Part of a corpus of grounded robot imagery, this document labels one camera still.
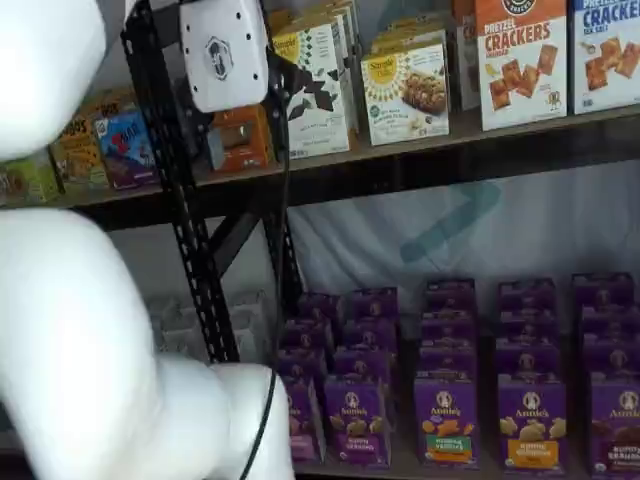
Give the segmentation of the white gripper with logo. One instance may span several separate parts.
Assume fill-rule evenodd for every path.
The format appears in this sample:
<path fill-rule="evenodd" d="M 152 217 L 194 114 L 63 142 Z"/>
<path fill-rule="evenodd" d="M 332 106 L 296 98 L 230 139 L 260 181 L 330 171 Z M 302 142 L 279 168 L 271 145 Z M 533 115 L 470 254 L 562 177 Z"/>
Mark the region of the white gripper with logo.
<path fill-rule="evenodd" d="M 267 90 L 291 98 L 289 122 L 341 118 L 341 83 L 316 81 L 310 71 L 268 52 L 261 4 L 256 0 L 185 2 L 181 41 L 193 103 L 217 113 L 261 103 Z"/>

